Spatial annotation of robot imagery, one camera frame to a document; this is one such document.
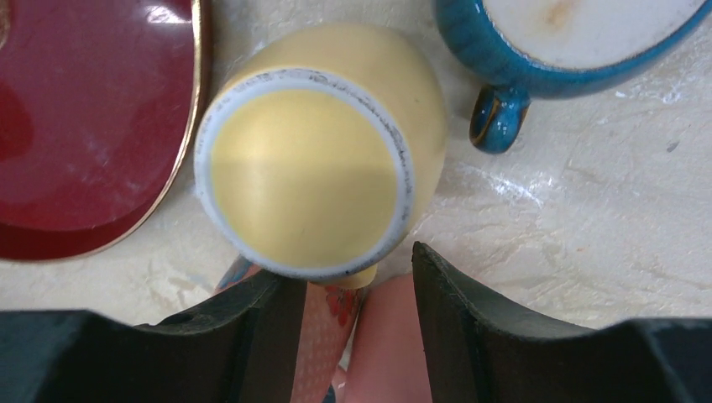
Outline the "plain pink mug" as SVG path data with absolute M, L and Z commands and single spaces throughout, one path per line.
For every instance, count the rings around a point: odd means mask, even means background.
M 348 367 L 332 388 L 336 402 L 431 402 L 413 276 L 369 291 L 361 306 Z

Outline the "red round tray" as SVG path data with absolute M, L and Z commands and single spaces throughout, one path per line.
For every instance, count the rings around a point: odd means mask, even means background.
M 1 4 L 1 257 L 70 259 L 134 232 L 207 104 L 208 1 Z

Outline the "yellow mug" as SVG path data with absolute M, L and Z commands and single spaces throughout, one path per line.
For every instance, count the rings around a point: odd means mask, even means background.
M 321 24 L 267 45 L 218 92 L 196 190 L 250 262 L 359 289 L 426 211 L 448 135 L 435 72 L 404 34 Z

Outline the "patterned pink mug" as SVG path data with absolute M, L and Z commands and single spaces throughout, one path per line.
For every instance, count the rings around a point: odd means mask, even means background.
M 223 276 L 219 292 L 254 293 L 244 302 L 231 402 L 343 402 L 341 361 L 359 314 L 369 268 L 344 279 L 308 283 L 277 277 L 244 257 Z

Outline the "blue mug white inside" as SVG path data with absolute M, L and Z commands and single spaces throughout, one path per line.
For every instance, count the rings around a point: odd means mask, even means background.
M 649 70 L 710 14 L 708 1 L 439 0 L 453 56 L 481 82 L 471 144 L 506 152 L 533 99 L 602 92 Z

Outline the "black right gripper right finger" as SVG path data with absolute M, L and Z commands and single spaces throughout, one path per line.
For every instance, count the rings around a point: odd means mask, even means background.
M 548 317 L 412 248 L 436 402 L 708 402 L 711 321 L 632 318 L 598 330 Z

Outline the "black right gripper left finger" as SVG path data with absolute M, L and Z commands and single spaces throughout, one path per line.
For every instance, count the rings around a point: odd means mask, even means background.
M 306 284 L 269 272 L 154 325 L 3 311 L 4 402 L 287 402 Z

